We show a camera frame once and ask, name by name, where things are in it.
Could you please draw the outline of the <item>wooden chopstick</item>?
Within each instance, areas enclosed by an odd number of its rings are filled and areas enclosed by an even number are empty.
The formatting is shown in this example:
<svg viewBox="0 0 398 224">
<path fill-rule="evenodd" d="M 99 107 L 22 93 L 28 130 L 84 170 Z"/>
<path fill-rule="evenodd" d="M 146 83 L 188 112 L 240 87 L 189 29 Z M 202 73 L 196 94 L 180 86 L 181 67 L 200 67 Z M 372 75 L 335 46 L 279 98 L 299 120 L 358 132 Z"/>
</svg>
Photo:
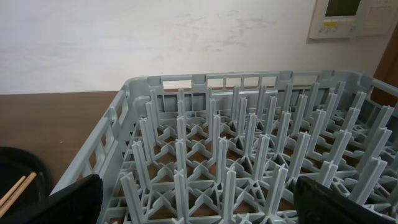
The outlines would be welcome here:
<svg viewBox="0 0 398 224">
<path fill-rule="evenodd" d="M 36 176 L 37 174 L 35 172 L 31 172 L 25 178 L 25 181 L 23 181 L 19 188 L 9 197 L 6 203 L 1 207 L 1 218 L 10 209 L 14 202 L 20 197 L 20 195 L 25 191 L 25 189 L 30 185 L 30 183 L 35 179 Z"/>
<path fill-rule="evenodd" d="M 19 188 L 19 186 L 25 181 L 26 176 L 22 176 L 9 190 L 8 192 L 0 199 L 0 207 L 2 207 L 9 197 Z"/>
</svg>

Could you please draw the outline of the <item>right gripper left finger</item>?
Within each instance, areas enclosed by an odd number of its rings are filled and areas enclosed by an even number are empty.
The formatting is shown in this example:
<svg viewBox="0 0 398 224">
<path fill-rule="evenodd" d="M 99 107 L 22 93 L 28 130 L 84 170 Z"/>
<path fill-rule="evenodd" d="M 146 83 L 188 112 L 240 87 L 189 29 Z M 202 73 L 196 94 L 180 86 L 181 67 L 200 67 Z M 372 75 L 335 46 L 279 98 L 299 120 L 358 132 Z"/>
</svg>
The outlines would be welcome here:
<svg viewBox="0 0 398 224">
<path fill-rule="evenodd" d="M 92 223 L 100 215 L 103 180 L 90 174 L 55 192 L 40 203 L 1 219 L 3 224 Z"/>
</svg>

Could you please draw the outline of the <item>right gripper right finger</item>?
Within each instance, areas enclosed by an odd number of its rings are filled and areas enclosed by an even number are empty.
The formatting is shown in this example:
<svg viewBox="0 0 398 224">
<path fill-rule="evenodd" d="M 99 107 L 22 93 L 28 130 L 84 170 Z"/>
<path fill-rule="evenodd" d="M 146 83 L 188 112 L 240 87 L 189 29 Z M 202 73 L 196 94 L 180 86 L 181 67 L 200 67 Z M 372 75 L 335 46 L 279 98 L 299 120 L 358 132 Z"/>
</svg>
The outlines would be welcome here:
<svg viewBox="0 0 398 224">
<path fill-rule="evenodd" d="M 294 187 L 299 224 L 394 224 L 306 176 Z"/>
</svg>

